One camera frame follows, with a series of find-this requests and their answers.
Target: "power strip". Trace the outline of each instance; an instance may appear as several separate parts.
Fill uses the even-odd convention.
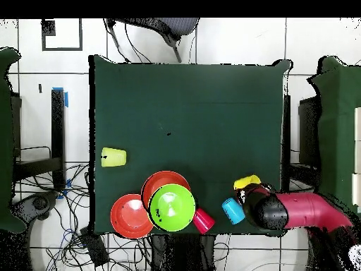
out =
[[[106,252],[104,242],[100,235],[89,234],[87,227],[80,230],[80,240],[88,249],[90,259],[95,267],[102,266],[109,262],[109,254]]]

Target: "red bowl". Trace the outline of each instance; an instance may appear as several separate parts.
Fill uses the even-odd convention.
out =
[[[142,238],[153,229],[140,194],[127,194],[119,198],[111,209],[110,220],[114,230],[129,239]]]
[[[140,194],[142,196],[141,198],[145,209],[148,209],[149,200],[152,197],[153,193],[157,191],[158,188],[161,188],[166,184],[182,185],[190,191],[187,180],[185,180],[184,177],[180,174],[169,170],[158,171],[155,174],[151,175],[143,184]]]

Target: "blue tape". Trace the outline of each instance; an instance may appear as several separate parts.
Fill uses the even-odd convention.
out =
[[[65,105],[65,107],[69,107],[68,106],[68,92],[64,93],[64,105]]]
[[[64,91],[64,88],[52,88],[53,90],[62,90]],[[69,103],[68,103],[68,92],[64,93],[64,105],[65,107],[69,107]]]
[[[68,179],[68,180],[66,180],[66,187],[71,187],[71,179]],[[64,198],[64,196],[63,195],[67,195],[68,194],[68,191],[67,190],[63,190],[63,193],[60,195],[60,196],[58,196],[58,200],[62,200],[63,198]]]

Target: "red object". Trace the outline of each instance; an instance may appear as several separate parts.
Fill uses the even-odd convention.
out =
[[[342,212],[315,193],[277,193],[276,196],[287,210],[288,222],[285,229],[293,227],[319,227],[322,229],[326,227],[327,231],[331,232],[338,227],[353,226]]]
[[[151,175],[143,184],[140,194],[142,196],[142,202],[144,203],[145,209],[148,209],[149,200],[152,197],[153,193],[158,188],[166,184],[182,185],[190,191],[187,180],[185,180],[180,174],[169,170],[158,171],[155,174]]]
[[[213,227],[215,221],[199,207],[193,216],[193,223],[201,234],[206,234]]]
[[[111,209],[110,220],[115,231],[129,239],[142,238],[153,229],[140,194],[119,198]]]

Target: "bowl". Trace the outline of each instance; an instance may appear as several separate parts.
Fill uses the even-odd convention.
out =
[[[129,239],[142,238],[153,228],[140,194],[127,194],[119,198],[114,203],[110,215],[114,230]]]
[[[146,180],[140,192],[145,209],[148,209],[149,200],[152,197],[153,193],[158,188],[171,183],[186,187],[190,191],[187,180],[185,180],[184,177],[180,174],[169,170],[158,171]]]
[[[149,201],[149,218],[164,231],[184,229],[194,214],[195,199],[182,185],[166,184],[158,188]]]

